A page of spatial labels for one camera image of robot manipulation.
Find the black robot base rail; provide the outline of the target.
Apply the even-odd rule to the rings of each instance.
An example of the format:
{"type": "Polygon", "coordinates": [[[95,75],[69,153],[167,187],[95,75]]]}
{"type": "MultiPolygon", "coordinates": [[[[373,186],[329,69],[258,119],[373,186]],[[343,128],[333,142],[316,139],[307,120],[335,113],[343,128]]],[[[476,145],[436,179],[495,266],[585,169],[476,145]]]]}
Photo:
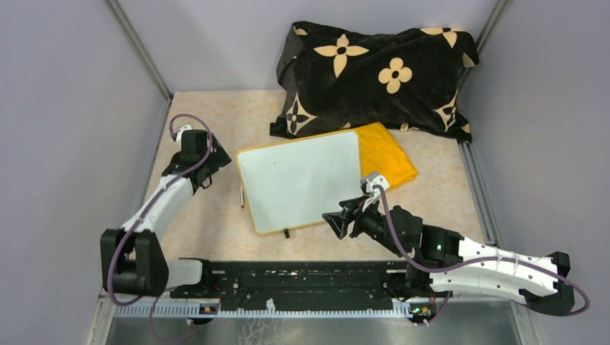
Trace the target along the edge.
{"type": "Polygon", "coordinates": [[[405,262],[211,262],[180,259],[165,287],[129,264],[139,300],[120,316],[149,318],[406,318],[430,322],[446,304],[405,262]]]}

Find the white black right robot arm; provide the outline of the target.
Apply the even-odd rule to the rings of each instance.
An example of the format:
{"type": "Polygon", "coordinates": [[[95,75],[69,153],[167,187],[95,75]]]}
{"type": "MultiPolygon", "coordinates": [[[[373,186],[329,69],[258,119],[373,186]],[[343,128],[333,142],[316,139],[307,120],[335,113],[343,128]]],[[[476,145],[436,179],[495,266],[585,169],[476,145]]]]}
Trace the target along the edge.
{"type": "Polygon", "coordinates": [[[380,212],[379,202],[366,206],[363,197],[339,205],[340,211],[322,216],[337,238],[365,234],[407,261],[398,296],[491,295],[549,316],[575,313],[566,253],[535,257],[508,252],[425,224],[400,206],[380,212]]]}

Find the yellow framed whiteboard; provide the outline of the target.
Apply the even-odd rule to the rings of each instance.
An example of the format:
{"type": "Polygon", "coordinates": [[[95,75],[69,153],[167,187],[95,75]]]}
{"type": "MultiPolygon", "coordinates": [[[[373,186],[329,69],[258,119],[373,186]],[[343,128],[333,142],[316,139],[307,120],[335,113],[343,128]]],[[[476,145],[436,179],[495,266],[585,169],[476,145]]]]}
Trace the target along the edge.
{"type": "Polygon", "coordinates": [[[354,130],[240,150],[237,167],[258,234],[319,224],[340,201],[362,194],[354,130]]]}

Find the red capped white marker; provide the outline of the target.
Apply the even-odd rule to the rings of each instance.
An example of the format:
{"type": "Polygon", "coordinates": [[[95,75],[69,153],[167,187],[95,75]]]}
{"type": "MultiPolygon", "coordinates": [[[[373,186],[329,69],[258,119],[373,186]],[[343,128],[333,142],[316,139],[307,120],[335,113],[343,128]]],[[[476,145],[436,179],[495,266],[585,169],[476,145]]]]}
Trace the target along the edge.
{"type": "Polygon", "coordinates": [[[245,193],[244,193],[243,185],[241,185],[241,184],[240,184],[240,208],[241,209],[245,208],[245,193]]]}

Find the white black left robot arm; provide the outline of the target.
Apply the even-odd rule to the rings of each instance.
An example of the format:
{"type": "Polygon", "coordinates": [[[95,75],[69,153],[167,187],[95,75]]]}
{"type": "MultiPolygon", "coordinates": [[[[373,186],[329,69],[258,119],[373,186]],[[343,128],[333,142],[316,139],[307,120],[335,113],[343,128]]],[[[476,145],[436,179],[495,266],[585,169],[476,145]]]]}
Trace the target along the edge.
{"type": "Polygon", "coordinates": [[[166,260],[160,238],[198,189],[231,162],[218,139],[202,129],[177,134],[181,146],[161,173],[153,194],[118,229],[100,238],[103,288],[108,294],[156,297],[168,288],[187,286],[200,298],[214,292],[215,277],[202,259],[166,260]]]}

